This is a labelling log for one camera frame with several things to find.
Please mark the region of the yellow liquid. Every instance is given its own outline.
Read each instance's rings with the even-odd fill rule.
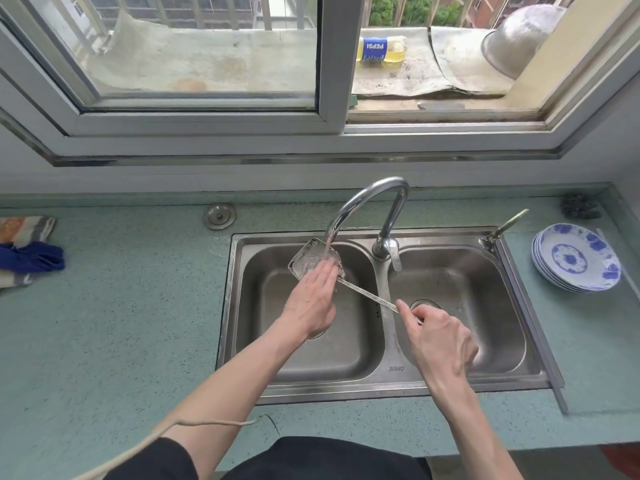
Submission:
[[[364,39],[360,37],[358,41],[358,53],[356,55],[356,62],[362,60],[362,53],[364,51]],[[398,63],[404,61],[404,55],[406,54],[406,39],[405,37],[387,37],[387,55],[383,62]]]

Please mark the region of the sink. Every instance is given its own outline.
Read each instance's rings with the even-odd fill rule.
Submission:
[[[479,242],[494,229],[395,230],[400,272],[372,256],[377,232],[342,231],[333,247],[348,281],[389,301],[439,306],[469,327],[479,345],[468,371],[475,390],[547,388],[549,374],[562,384],[505,243],[489,252]],[[297,283],[289,261],[313,237],[322,233],[233,236],[217,367],[280,315]],[[290,357],[258,404],[428,395],[400,316],[341,284],[334,303],[332,326]]]

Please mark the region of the countertop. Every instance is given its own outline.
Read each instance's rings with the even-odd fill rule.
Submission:
[[[638,441],[640,302],[628,283],[577,296],[537,274],[529,246],[535,232],[566,221],[558,202],[414,200],[396,227],[497,225],[530,208],[507,243],[572,414],[562,416],[551,390],[481,394],[483,409],[508,449]],[[203,205],[0,210],[57,217],[49,241],[64,247],[68,266],[0,292],[6,478],[68,480],[137,443],[214,369],[231,234],[323,230],[339,207],[237,204],[236,222],[220,232],[202,224]],[[379,228],[388,207],[370,202],[347,226]],[[637,259],[611,218],[588,226],[604,231],[640,283]],[[416,456],[456,452],[430,397],[258,406],[251,416],[257,423],[242,429],[221,470],[278,435],[345,438]]]

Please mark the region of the metal spatula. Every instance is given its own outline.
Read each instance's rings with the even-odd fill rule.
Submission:
[[[393,313],[399,314],[398,309],[393,303],[389,303],[386,299],[382,299],[379,296],[346,281],[344,279],[346,275],[342,268],[340,254],[338,254],[338,252],[331,246],[327,247],[326,243],[320,241],[320,239],[313,238],[311,241],[306,243],[304,247],[299,250],[298,254],[293,256],[293,259],[289,262],[289,270],[297,279],[301,280],[302,277],[309,271],[313,270],[320,261],[327,258],[332,258],[336,266],[340,268],[340,274],[338,275],[337,280],[339,283],[345,285],[347,288],[357,291],[367,298],[372,299],[376,303],[388,308]]]

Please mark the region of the black sleeve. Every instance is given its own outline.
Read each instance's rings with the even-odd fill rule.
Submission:
[[[104,480],[198,480],[198,474],[180,443],[158,438],[107,473]]]

